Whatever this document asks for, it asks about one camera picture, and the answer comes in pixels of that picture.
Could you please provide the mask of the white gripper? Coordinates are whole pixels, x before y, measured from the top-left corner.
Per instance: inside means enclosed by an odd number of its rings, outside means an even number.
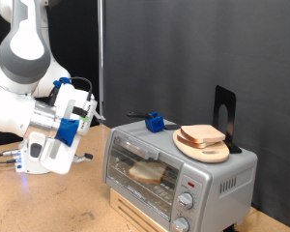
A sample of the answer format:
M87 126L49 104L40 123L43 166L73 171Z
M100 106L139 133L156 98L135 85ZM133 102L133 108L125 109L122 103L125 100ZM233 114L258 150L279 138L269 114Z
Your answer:
M86 153L75 155L80 138L86 135L93 117L99 124L105 118L97 111L95 97L87 91L75 89L71 84L62 84L55 104L59 129L53 138L46 141L40 163L45 169L66 174L72 162L91 161L93 156Z

